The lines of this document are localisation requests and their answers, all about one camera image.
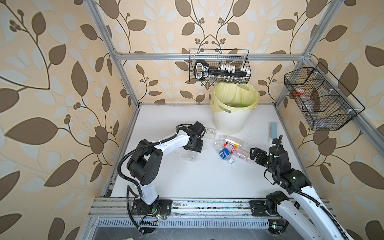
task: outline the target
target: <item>white tabletop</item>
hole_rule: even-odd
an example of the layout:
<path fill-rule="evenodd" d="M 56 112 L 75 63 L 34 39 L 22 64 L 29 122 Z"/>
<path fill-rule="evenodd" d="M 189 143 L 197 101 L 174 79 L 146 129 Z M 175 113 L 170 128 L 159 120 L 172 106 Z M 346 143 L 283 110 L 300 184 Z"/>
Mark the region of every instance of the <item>white tabletop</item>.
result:
<path fill-rule="evenodd" d="M 182 123 L 196 121 L 205 127 L 214 128 L 213 114 L 209 105 L 143 105 L 140 109 L 126 153 L 135 149 L 139 141 L 155 141 L 175 132 Z M 291 166 L 301 170 L 285 135 L 283 127 L 272 105 L 259 105 L 251 112 L 243 130 L 234 137 L 244 141 L 246 151 L 258 147 L 268 151 L 268 128 L 270 122 L 277 123 L 277 136 L 283 135 L 282 144 L 288 152 Z M 213 139 L 203 138 L 202 152 L 195 162 L 187 160 L 187 150 L 180 147 L 163 156 L 159 173 L 153 181 L 160 197 L 186 198 L 265 198 L 277 190 L 287 192 L 277 185 L 271 185 L 263 176 L 265 167 L 254 162 L 234 158 L 229 164 L 220 158 L 212 147 Z M 126 164 L 123 174 L 130 176 Z M 266 176 L 272 181 L 271 174 Z M 126 197 L 129 182 L 117 177 L 111 197 Z"/>

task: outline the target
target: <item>wire basket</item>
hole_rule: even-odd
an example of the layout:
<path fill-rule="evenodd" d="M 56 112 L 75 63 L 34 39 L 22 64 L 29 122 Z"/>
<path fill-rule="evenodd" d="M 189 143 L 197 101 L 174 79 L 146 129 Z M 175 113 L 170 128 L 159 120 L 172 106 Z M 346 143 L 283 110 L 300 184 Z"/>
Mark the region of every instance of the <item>wire basket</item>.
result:
<path fill-rule="evenodd" d="M 284 84 L 311 130 L 339 130 L 365 107 L 336 76 L 319 64 L 315 68 L 300 68 L 285 74 Z M 326 73 L 335 78 L 337 87 L 328 82 Z M 351 106 L 347 98 L 357 107 Z"/>
<path fill-rule="evenodd" d="M 249 50 L 189 50 L 189 83 L 247 84 L 251 77 Z"/>

